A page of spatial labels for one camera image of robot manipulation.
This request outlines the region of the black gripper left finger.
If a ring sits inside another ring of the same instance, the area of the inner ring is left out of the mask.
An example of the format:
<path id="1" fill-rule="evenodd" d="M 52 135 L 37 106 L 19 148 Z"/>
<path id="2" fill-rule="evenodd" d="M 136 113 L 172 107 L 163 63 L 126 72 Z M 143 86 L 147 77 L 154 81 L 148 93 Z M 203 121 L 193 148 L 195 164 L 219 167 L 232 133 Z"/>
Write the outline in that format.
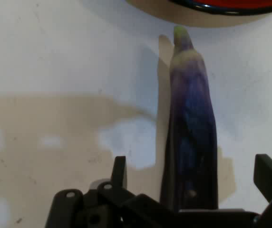
<path id="1" fill-rule="evenodd" d="M 117 156 L 110 180 L 83 193 L 58 192 L 52 201 L 47 228 L 169 228 L 173 214 L 145 194 L 126 189 L 126 158 Z"/>

